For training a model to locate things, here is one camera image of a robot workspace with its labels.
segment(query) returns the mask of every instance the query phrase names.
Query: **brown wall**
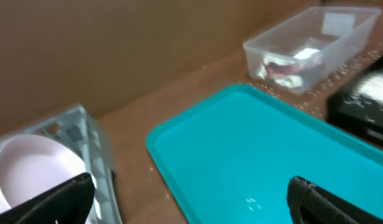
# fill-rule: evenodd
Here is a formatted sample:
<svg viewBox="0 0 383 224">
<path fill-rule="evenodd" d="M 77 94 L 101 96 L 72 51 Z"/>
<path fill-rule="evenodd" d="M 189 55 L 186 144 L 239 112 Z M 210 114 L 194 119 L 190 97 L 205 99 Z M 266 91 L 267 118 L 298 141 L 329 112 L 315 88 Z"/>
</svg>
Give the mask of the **brown wall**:
<svg viewBox="0 0 383 224">
<path fill-rule="evenodd" d="M 0 0 L 0 134 L 100 116 L 217 59 L 304 0 Z"/>
</svg>

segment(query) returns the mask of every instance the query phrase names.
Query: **table surface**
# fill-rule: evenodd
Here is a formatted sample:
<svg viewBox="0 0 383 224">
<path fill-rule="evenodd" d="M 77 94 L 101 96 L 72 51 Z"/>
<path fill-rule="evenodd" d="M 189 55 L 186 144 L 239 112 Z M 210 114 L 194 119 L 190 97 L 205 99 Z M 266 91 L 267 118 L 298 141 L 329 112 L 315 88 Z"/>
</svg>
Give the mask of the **table surface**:
<svg viewBox="0 0 383 224">
<path fill-rule="evenodd" d="M 118 171 L 114 186 L 123 223 L 187 223 L 144 144 L 149 131 L 159 123 L 238 83 L 252 85 L 305 113 L 325 119 L 327 97 L 382 54 L 383 14 L 367 47 L 303 95 L 292 95 L 250 78 L 244 50 L 238 49 L 100 119 Z"/>
</svg>

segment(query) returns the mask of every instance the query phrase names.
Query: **plastic bin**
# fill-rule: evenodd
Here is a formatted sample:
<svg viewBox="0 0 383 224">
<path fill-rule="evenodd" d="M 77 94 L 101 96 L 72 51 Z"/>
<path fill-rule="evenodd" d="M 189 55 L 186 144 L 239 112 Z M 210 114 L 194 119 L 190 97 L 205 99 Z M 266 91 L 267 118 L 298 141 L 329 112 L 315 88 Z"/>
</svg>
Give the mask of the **plastic bin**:
<svg viewBox="0 0 383 224">
<path fill-rule="evenodd" d="M 244 42 L 249 73 L 302 94 L 364 48 L 380 14 L 376 8 L 311 7 Z"/>
</svg>

